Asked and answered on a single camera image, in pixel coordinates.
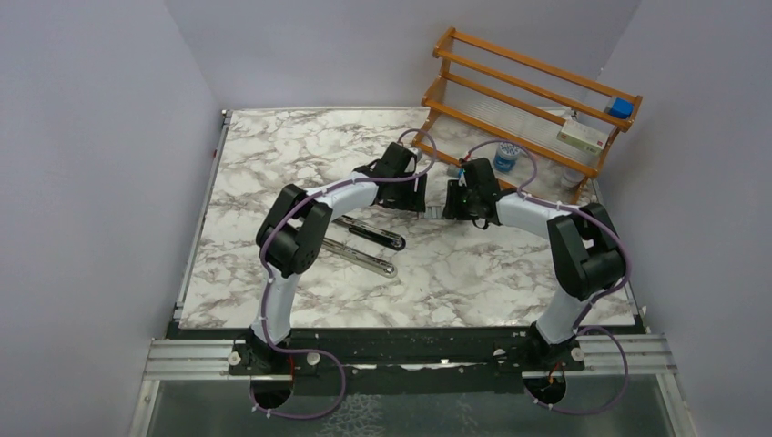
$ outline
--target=glass panel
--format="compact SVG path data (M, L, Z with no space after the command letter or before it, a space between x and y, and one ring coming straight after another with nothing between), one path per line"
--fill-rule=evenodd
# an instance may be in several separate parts
M561 406L591 408L614 396L620 377L568 381ZM252 413L245 381L165 381L151 436L618 436L673 435L656 377L634 376L623 401L596 416L548 412L525 395L494 393L351 395L332 415L316 421L266 418ZM315 412L331 397L291 397L281 409Z

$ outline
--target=marble tabletop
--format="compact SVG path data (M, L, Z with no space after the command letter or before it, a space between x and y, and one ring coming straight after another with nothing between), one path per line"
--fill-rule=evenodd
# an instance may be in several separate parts
M255 234L281 188L312 188L347 176L380 157L404 129L420 127L426 115L423 108L235 111L180 327L249 326L262 292ZM463 130L435 136L440 149L474 145ZM444 203L446 168L438 163L430 171L427 205ZM588 188L582 201L593 196ZM350 215L403 235L407 248L395 252L332 225L327 237L390 261L397 277L384 278L323 250L300 279L293 327L522 326L542 314L557 286L548 241L525 231L480 230L377 207ZM585 323L633 324L626 295L600 300Z

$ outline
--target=white wall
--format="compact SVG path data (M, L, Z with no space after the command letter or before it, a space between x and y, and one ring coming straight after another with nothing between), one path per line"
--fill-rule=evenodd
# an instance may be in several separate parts
M0 423L125 435L217 143L160 0L0 6Z
M415 106L451 25L596 77L640 0L167 0L226 107ZM560 91L573 94L572 86Z
M644 96L601 187L700 435L769 435L772 2L644 0L600 80Z

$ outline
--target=circular hole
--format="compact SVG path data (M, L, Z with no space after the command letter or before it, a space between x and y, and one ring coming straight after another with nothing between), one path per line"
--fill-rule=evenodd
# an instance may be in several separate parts
M284 405L284 402L292 395L292 389L291 386L286 385L280 388L271 389L270 387L267 387L267 384L265 383L261 384L259 382L253 382L251 384L251 393L255 402L257 402L260 407L267 410Z

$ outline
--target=blue block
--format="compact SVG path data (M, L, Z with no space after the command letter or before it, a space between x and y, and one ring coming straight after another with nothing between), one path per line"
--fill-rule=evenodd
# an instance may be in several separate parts
M623 98L612 97L612 101L605 107L605 113L625 120L633 115L633 104Z

